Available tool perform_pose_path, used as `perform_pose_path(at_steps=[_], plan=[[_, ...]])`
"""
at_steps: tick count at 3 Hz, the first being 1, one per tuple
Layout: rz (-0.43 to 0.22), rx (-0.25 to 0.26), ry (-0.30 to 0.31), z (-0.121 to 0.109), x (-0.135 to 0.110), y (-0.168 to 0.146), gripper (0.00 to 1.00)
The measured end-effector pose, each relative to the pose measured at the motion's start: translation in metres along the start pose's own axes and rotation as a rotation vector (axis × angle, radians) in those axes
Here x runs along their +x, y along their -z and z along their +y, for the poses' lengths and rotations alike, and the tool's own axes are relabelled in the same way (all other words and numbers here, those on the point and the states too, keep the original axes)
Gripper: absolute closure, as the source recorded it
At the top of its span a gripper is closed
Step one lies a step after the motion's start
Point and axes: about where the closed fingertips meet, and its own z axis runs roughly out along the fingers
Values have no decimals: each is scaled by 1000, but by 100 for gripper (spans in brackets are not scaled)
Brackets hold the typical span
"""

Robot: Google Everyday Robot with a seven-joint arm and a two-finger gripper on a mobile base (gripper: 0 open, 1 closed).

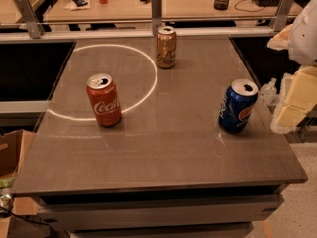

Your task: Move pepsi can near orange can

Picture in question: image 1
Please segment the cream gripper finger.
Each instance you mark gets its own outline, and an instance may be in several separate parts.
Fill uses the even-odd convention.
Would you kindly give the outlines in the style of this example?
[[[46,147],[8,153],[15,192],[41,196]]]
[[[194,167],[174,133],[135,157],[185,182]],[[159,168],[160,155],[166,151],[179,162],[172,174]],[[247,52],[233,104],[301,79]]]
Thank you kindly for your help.
[[[290,78],[282,80],[280,99],[270,129],[277,134],[295,131],[317,105],[317,67],[303,65]]]
[[[292,25],[287,25],[268,41],[267,46],[277,51],[287,50],[291,29]]]

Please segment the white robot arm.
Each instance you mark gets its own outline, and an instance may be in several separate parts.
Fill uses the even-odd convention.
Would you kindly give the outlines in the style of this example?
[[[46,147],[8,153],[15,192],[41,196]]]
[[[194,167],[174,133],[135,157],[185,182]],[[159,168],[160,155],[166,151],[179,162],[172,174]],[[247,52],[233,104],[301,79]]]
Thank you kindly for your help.
[[[274,133],[295,131],[317,105],[317,0],[310,0],[294,22],[268,41],[274,50],[288,50],[289,58],[300,65],[291,79],[282,83],[279,102],[270,128]]]

